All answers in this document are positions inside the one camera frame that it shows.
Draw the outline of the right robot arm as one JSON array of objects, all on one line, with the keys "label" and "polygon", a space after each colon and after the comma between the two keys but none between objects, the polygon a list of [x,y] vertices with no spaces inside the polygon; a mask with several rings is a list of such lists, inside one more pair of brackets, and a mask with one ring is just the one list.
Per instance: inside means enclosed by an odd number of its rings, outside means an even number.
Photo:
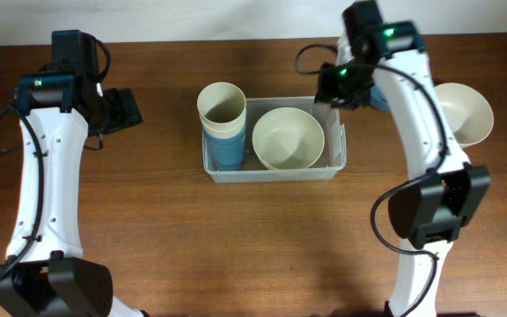
[{"label": "right robot arm", "polygon": [[386,316],[436,315],[437,286],[446,256],[486,195],[489,171],[473,166],[442,113],[423,37],[409,20],[386,23],[375,1],[355,1],[342,14],[346,44],[335,64],[315,71],[315,99],[354,109],[372,87],[386,98],[403,146],[408,180],[371,207],[371,227],[387,202],[400,245],[378,240],[399,255]]}]

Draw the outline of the blue cup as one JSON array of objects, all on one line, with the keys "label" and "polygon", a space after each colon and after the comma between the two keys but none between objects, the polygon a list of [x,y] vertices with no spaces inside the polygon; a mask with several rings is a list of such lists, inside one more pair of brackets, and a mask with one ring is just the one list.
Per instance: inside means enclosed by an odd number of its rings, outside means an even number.
[{"label": "blue cup", "polygon": [[207,142],[207,148],[211,152],[230,152],[232,155],[235,155],[245,148],[245,132],[230,138],[214,137],[207,132],[204,132],[203,135]]},{"label": "blue cup", "polygon": [[242,147],[208,148],[209,157],[221,171],[239,170],[244,161],[245,150]]}]

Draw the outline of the clear plastic container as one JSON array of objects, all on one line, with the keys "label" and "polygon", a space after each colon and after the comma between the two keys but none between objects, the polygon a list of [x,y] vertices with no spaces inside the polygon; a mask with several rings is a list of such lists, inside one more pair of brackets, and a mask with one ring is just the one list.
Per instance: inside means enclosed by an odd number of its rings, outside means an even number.
[{"label": "clear plastic container", "polygon": [[[311,114],[323,128],[325,146],[319,160],[307,169],[270,170],[257,158],[252,146],[255,123],[268,111],[279,107],[294,107]],[[215,183],[248,183],[272,181],[320,181],[334,178],[347,163],[345,125],[339,111],[325,104],[316,104],[314,98],[278,97],[246,101],[246,145],[244,160],[237,171],[220,171],[208,153],[208,142],[202,140],[202,160],[206,173]]]}]

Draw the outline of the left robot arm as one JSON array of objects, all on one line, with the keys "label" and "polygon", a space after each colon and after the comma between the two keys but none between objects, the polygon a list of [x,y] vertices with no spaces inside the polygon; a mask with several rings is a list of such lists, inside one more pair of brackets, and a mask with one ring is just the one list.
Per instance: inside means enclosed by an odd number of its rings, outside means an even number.
[{"label": "left robot arm", "polygon": [[0,307],[12,316],[135,316],[114,295],[109,269],[83,257],[77,207],[87,139],[143,118],[130,89],[102,89],[111,56],[94,36],[55,31],[51,54],[19,80],[7,107],[19,118],[23,165]]}]

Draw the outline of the blue bowl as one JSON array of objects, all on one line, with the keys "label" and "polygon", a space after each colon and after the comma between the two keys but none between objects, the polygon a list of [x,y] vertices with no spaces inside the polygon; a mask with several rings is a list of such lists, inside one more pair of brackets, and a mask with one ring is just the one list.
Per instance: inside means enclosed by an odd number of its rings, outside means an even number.
[{"label": "blue bowl", "polygon": [[380,111],[390,112],[388,102],[377,86],[373,86],[370,90],[370,104]]}]

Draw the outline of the beige bowl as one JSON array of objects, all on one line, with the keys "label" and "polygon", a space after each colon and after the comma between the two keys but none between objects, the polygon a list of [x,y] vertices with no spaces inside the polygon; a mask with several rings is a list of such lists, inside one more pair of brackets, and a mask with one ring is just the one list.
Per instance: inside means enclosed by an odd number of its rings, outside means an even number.
[{"label": "beige bowl", "polygon": [[484,141],[494,127],[489,102],[474,88],[444,83],[435,87],[437,99],[458,145],[467,148]]},{"label": "beige bowl", "polygon": [[318,121],[294,107],[270,110],[253,127],[254,152],[269,170],[311,167],[319,160],[325,141]]}]

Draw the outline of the beige cup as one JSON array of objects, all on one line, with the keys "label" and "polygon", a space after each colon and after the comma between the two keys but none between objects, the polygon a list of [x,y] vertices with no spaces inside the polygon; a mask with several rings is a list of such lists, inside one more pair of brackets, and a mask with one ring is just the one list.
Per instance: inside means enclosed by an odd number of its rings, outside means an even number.
[{"label": "beige cup", "polygon": [[201,121],[225,123],[246,119],[246,97],[236,85],[216,82],[199,93],[197,110]]},{"label": "beige cup", "polygon": [[238,121],[225,123],[202,120],[202,127],[208,137],[230,141],[235,138],[240,138],[241,134],[246,129],[246,120],[239,119]]}]

